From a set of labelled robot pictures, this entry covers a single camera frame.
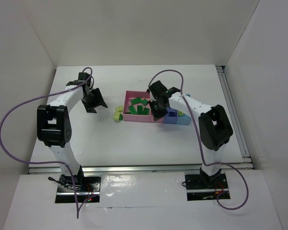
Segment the green lego from stack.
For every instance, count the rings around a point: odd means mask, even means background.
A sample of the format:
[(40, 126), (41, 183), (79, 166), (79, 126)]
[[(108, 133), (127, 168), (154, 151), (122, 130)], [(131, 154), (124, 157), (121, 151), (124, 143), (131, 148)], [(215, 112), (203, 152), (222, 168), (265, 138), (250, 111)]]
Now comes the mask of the green lego from stack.
[(149, 115), (149, 113), (150, 113), (150, 109), (146, 107), (146, 108), (143, 110), (143, 115)]

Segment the green lego brick with studs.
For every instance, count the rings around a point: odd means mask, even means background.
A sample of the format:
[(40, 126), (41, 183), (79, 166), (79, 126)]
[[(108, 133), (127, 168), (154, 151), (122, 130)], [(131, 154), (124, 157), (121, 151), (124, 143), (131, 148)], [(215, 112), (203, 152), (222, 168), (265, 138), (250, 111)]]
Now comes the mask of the green lego brick with studs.
[(148, 104), (148, 101), (147, 101), (146, 99), (143, 99), (143, 100), (142, 100), (142, 104), (143, 104), (144, 106), (146, 106), (146, 105)]

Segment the dark blue lego brick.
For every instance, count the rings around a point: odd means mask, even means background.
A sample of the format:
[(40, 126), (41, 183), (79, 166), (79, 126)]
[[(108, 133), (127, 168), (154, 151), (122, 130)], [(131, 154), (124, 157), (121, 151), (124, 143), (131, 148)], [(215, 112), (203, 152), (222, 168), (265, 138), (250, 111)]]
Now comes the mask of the dark blue lego brick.
[(169, 117), (177, 117), (177, 110), (171, 110), (168, 112)]

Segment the small green lego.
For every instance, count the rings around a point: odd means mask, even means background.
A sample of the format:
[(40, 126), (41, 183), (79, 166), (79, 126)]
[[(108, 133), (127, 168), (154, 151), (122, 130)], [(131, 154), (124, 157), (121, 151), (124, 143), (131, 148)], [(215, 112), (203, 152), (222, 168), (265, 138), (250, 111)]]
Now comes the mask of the small green lego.
[(138, 105), (137, 106), (137, 114), (138, 115), (142, 115), (143, 114), (143, 111), (144, 111), (144, 108), (142, 105)]

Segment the lime green square lego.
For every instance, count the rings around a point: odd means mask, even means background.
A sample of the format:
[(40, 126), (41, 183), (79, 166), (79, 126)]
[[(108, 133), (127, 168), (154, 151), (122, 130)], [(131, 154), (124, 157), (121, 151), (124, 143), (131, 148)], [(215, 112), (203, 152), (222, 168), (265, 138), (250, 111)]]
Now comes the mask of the lime green square lego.
[(178, 111), (178, 116), (179, 117), (183, 117), (185, 115), (185, 113), (181, 112), (181, 111)]

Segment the lime and green lego stack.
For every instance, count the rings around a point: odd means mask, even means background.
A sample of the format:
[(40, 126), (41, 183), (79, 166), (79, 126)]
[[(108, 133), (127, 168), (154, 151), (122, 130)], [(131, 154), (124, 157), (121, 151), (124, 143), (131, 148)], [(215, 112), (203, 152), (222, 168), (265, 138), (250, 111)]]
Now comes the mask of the lime and green lego stack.
[(113, 120), (116, 122), (122, 121), (123, 120), (123, 116), (121, 112), (115, 112), (114, 116), (113, 116)]

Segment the lime green sloped lego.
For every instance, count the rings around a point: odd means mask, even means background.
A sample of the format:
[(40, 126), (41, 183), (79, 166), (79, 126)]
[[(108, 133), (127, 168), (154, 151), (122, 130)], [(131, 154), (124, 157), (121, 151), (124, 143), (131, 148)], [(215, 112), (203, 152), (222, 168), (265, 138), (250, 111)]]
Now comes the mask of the lime green sloped lego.
[(118, 106), (118, 107), (116, 107), (116, 108), (115, 108), (115, 111), (116, 111), (116, 112), (119, 112), (119, 113), (122, 113), (122, 112), (123, 112), (123, 110), (124, 110), (124, 107), (123, 107), (123, 105), (121, 105), (121, 106)]

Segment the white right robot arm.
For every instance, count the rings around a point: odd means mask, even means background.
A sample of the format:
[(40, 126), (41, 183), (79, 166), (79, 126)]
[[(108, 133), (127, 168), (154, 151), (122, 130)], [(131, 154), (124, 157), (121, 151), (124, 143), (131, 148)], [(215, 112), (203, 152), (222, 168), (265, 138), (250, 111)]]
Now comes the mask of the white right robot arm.
[(233, 129), (223, 106), (201, 103), (176, 87), (167, 89), (161, 81), (148, 87), (149, 106), (155, 121), (165, 117), (168, 109), (174, 109), (191, 117), (195, 127), (202, 158), (200, 178), (209, 185), (221, 174), (224, 146), (233, 135)]

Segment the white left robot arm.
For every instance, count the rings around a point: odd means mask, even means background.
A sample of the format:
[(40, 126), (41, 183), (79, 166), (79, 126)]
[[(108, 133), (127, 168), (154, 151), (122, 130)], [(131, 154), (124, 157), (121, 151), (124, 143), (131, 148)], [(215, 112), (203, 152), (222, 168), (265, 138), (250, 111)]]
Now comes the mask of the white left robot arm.
[(81, 101), (87, 113), (96, 113), (97, 107), (108, 108), (99, 88), (94, 88), (92, 74), (85, 68), (79, 72), (78, 79), (66, 84), (65, 91), (57, 99), (37, 108), (37, 138), (62, 162), (59, 183), (71, 186), (84, 184), (84, 173), (75, 159), (70, 140), (72, 126), (69, 112)]

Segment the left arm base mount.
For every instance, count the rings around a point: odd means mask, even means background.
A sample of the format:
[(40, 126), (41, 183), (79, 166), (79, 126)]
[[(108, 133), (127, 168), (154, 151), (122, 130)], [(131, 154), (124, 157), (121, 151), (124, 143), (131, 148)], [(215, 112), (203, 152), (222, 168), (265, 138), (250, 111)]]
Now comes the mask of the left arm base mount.
[[(56, 182), (58, 184), (55, 203), (68, 204), (75, 203), (74, 191), (72, 184), (67, 184), (61, 179), (54, 179), (48, 177), (49, 181)], [(76, 193), (78, 202), (83, 203), (87, 199), (87, 203), (99, 203), (100, 202), (100, 187), (101, 176), (88, 176), (84, 177), (83, 184), (76, 184)]]

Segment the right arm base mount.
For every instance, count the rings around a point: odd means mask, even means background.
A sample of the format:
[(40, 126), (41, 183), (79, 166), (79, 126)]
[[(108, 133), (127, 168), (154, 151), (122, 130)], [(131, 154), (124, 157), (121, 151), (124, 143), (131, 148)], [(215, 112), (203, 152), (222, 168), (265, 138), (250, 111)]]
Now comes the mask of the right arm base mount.
[(181, 185), (186, 189), (187, 201), (230, 199), (226, 174), (221, 170), (209, 177), (200, 168), (197, 172), (186, 173)]

